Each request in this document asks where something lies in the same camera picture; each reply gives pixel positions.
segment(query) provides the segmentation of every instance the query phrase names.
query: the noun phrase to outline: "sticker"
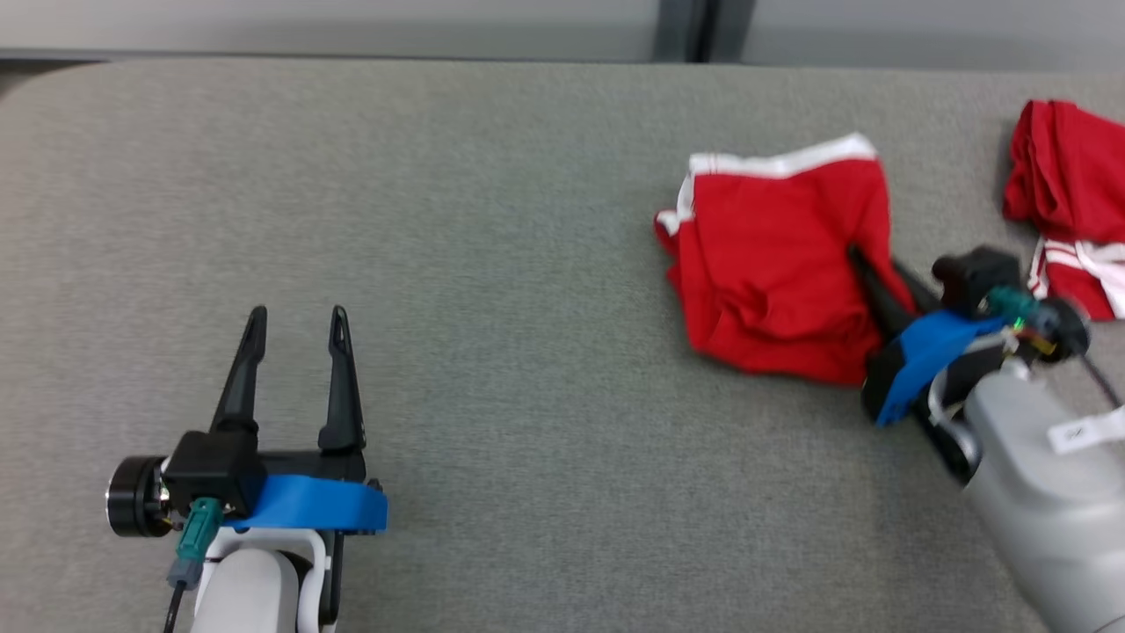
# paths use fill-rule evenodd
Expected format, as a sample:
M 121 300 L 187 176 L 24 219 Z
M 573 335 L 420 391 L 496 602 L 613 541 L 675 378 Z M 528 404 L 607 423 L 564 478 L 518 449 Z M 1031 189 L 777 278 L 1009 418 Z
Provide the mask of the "sticker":
M 1047 429 L 1047 440 L 1051 441 L 1051 449 L 1058 455 L 1125 440 L 1125 407 L 1108 414 L 1055 425 Z

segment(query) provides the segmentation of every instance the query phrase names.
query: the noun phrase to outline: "blue strap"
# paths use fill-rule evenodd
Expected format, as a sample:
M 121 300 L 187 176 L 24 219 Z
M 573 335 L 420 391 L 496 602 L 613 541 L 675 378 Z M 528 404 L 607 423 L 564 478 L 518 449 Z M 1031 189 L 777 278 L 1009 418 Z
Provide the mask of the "blue strap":
M 971 322 L 947 309 L 932 311 L 918 319 L 899 336 L 903 367 L 894 377 L 875 426 L 886 426 L 907 417 L 926 386 L 934 382 L 982 335 L 1004 329 L 1004 319 Z
M 249 519 L 227 521 L 225 527 L 282 527 L 385 532 L 387 498 L 350 481 L 305 476 L 270 476 Z

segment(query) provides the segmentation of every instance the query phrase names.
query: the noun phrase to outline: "black cable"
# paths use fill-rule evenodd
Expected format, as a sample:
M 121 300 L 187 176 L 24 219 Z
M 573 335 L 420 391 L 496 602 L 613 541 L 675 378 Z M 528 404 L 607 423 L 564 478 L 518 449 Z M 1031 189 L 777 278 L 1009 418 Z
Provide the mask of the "black cable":
M 181 580 L 176 584 L 176 589 L 172 590 L 172 602 L 168 605 L 168 615 L 164 616 L 164 633 L 176 631 L 176 616 L 180 613 L 180 600 L 183 599 L 183 590 L 187 587 L 187 582 Z
M 1105 394 L 1106 398 L 1109 399 L 1114 409 L 1119 408 L 1122 406 L 1122 397 L 1117 394 L 1117 390 L 1114 389 L 1114 386 L 1109 385 L 1109 380 L 1101 373 L 1101 370 L 1099 370 L 1098 367 L 1094 364 L 1094 361 L 1090 361 L 1090 358 L 1086 354 L 1079 354 L 1078 358 L 1082 361 L 1082 365 L 1086 367 L 1086 371 L 1090 373 L 1090 378 L 1094 379 L 1094 382 L 1098 383 L 1102 394 Z

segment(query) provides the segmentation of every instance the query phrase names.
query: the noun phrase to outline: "red garment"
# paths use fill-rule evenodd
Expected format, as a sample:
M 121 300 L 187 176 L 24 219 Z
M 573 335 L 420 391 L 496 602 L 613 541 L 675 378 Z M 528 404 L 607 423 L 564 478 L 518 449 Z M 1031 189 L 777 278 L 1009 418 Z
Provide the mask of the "red garment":
M 656 230 L 692 347 L 747 372 L 863 383 L 883 341 L 848 244 L 912 305 L 891 266 L 882 165 L 860 134 L 768 159 L 695 154 Z
M 1011 136 L 1004 215 L 1043 239 L 1028 286 L 1095 320 L 1125 318 L 1125 126 L 1069 101 L 1028 101 Z

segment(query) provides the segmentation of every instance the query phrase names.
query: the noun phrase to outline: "gray fabric surface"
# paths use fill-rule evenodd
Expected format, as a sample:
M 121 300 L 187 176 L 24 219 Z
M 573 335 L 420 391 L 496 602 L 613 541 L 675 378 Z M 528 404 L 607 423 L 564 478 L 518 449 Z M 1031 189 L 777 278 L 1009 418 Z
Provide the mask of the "gray fabric surface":
M 1026 257 L 998 192 L 1029 97 L 1125 119 L 1120 76 L 162 61 L 32 81 L 0 100 L 0 629 L 159 630 L 174 543 L 112 536 L 106 480 L 206 426 L 255 302 L 262 444 L 313 446 L 339 301 L 392 503 L 388 534 L 349 541 L 344 631 L 1040 630 L 916 427 L 692 354 L 650 228 L 692 151 L 858 129 L 908 263 Z M 1122 332 L 1097 337 L 1125 382 Z M 1102 407 L 1077 368 L 1052 381 Z

